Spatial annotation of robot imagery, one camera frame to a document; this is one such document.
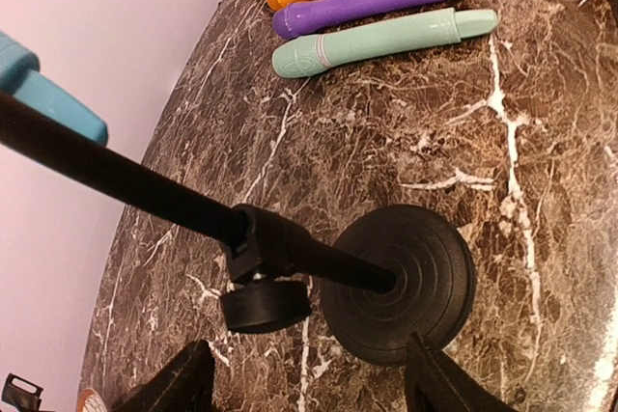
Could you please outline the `mint green microphone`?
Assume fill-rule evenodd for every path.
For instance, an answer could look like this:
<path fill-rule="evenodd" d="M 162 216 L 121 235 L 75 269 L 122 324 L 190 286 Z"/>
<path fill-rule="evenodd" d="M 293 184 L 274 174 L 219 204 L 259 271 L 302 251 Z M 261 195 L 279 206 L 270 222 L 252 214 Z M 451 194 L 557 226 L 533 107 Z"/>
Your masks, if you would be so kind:
<path fill-rule="evenodd" d="M 299 37 L 276 48 L 271 64 L 283 78 L 311 77 L 348 63 L 485 36 L 497 25 L 498 14 L 492 9 L 410 14 Z"/>

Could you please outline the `purple microphone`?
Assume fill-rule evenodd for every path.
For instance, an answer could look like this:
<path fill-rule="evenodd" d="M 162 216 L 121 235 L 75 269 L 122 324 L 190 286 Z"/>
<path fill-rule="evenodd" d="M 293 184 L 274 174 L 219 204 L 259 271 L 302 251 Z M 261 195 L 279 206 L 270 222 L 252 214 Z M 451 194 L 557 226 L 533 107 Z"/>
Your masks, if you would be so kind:
<path fill-rule="evenodd" d="M 274 32 L 284 40 L 378 14 L 427 6 L 446 0 L 312 0 L 294 2 L 272 18 Z"/>

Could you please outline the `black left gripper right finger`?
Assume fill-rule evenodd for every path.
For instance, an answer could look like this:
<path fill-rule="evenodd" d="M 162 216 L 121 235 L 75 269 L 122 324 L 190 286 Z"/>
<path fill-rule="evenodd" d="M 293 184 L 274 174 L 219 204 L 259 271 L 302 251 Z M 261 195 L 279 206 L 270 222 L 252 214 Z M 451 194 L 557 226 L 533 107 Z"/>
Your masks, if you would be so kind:
<path fill-rule="evenodd" d="M 416 332 L 407 340 L 405 397 L 407 411 L 514 411 Z"/>

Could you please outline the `black stand of blue microphone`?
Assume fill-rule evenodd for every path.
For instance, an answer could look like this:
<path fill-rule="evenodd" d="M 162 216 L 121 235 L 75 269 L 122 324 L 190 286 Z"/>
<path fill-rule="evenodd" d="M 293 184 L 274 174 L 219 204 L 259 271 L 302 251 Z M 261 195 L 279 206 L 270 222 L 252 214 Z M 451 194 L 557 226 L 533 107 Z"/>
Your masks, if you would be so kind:
<path fill-rule="evenodd" d="M 294 221 L 251 205 L 225 206 L 1 97 L 1 142 L 127 205 L 217 240 L 236 289 L 220 297 L 227 328 L 263 334 L 311 313 L 300 276 L 317 277 L 327 326 L 375 365 L 406 359 L 410 335 L 447 346 L 471 312 L 474 262 L 457 229 L 421 206 L 385 206 L 327 245 Z"/>

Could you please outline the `blue microphone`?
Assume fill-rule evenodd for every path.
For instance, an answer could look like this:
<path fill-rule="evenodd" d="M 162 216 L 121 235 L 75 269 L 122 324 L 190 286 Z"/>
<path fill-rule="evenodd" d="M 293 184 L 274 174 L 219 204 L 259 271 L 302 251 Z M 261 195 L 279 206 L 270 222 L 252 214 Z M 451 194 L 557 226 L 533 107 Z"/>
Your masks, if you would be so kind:
<path fill-rule="evenodd" d="M 1 90 L 93 142 L 107 145 L 104 120 L 41 74 L 38 56 L 5 33 L 1 33 Z"/>

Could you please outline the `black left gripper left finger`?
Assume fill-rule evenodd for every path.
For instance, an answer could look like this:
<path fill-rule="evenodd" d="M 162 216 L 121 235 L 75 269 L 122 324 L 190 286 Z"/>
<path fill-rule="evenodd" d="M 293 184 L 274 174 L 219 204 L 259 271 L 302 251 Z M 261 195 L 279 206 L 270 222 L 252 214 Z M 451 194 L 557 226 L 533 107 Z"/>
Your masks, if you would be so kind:
<path fill-rule="evenodd" d="M 215 362 L 206 341 L 187 344 L 148 383 L 112 411 L 213 411 Z"/>

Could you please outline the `black stand of orange microphone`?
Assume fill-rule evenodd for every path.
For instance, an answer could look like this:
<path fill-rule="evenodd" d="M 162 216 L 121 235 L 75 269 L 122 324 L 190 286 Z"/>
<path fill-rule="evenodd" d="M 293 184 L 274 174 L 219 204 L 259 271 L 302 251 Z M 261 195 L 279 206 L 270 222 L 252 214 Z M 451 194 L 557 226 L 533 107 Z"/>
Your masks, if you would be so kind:
<path fill-rule="evenodd" d="M 43 388 L 18 375 L 9 373 L 5 380 L 1 399 L 19 412 L 39 412 Z"/>

